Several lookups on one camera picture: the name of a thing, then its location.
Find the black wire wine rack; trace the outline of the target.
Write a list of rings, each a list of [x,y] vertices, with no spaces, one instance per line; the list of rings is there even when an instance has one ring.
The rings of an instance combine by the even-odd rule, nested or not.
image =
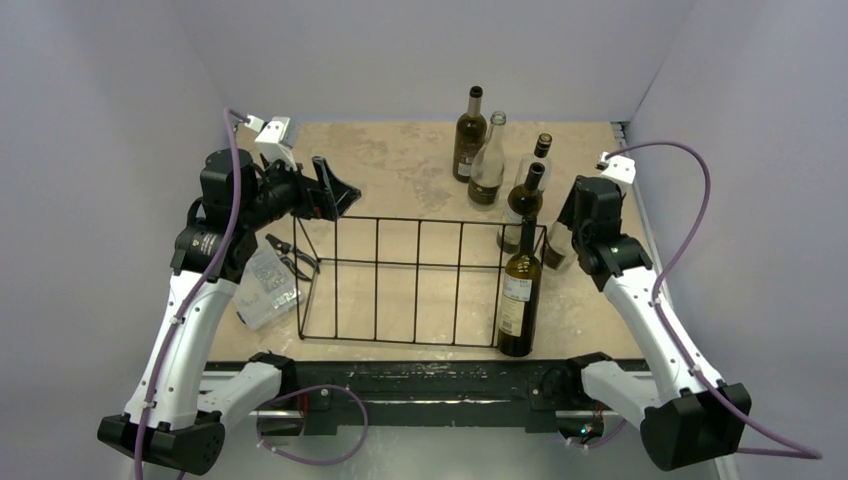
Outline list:
[[[492,349],[520,222],[350,216],[295,220],[303,340]]]

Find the dark green wine bottle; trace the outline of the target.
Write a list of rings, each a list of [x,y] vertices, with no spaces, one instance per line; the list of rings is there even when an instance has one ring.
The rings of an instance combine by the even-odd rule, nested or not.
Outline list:
[[[498,350],[525,357],[533,348],[541,290],[542,264],[535,256],[536,219],[522,219],[517,252],[507,261],[498,316]]]

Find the clear bottle black label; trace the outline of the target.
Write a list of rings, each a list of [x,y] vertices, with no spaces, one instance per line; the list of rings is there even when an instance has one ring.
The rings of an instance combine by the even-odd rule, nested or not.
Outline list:
[[[547,229],[543,243],[543,264],[553,271],[563,272],[576,258],[571,231],[564,223],[553,222]]]

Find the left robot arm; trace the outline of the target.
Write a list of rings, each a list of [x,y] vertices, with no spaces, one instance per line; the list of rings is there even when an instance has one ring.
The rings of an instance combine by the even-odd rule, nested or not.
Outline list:
[[[223,385],[200,384],[218,325],[257,249],[256,234],[285,217],[336,221],[361,197],[323,157],[315,173],[275,161],[260,166],[243,149],[210,154],[202,193],[175,241],[162,325],[131,399],[101,421],[97,437],[130,457],[137,476],[148,465],[179,475],[203,475],[216,463],[226,435],[264,403],[284,409],[297,399],[294,362],[253,355]]]

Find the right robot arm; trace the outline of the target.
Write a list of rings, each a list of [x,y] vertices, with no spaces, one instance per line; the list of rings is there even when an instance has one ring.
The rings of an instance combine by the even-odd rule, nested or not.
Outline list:
[[[599,360],[564,376],[561,392],[576,407],[598,400],[637,427],[663,471],[733,454],[749,413],[741,383],[727,384],[705,360],[663,296],[641,243],[621,231],[624,193],[614,181],[577,176],[561,212],[581,270],[625,321],[649,367],[648,380]]]

